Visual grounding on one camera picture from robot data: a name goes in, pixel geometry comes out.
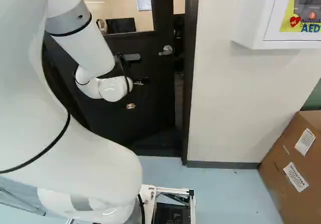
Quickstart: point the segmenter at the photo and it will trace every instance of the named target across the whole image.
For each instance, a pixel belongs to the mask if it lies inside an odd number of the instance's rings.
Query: white label
[[[290,162],[283,170],[298,192],[303,191],[309,186],[292,162]]]
[[[295,148],[303,155],[306,156],[310,147],[315,140],[315,135],[309,129],[305,129],[300,139],[295,144]]]

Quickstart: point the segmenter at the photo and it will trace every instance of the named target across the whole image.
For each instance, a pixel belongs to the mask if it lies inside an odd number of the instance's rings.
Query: door window
[[[84,0],[103,35],[153,31],[151,0]]]

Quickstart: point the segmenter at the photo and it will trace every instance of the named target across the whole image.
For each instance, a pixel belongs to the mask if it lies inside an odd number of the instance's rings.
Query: robotic arm
[[[46,29],[79,63],[75,80],[87,96],[117,101],[127,94],[124,77],[96,78],[115,62],[84,2],[0,1],[0,173],[38,187],[44,206],[61,215],[124,223],[142,183],[138,157],[77,123],[41,67]]]
[[[48,0],[46,31],[79,64],[75,81],[84,94],[110,102],[127,94],[124,77],[97,78],[110,72],[115,60],[83,0]],[[127,82],[131,91],[133,83]]]

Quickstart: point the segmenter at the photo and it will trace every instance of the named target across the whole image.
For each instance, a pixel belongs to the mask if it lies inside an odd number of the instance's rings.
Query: doorway
[[[184,157],[185,0],[84,1],[112,53],[139,54],[140,59],[128,69],[134,81],[128,96],[115,103],[90,99],[75,86],[77,63],[46,35],[44,55],[63,82],[65,95],[72,96],[73,116],[138,155]],[[165,46],[173,53],[167,54]]]

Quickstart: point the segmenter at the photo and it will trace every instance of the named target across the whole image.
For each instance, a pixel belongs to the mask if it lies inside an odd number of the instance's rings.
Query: baseboard
[[[211,162],[211,161],[195,161],[188,160],[186,166],[188,168],[214,168],[214,169],[257,169],[260,163],[245,162]]]

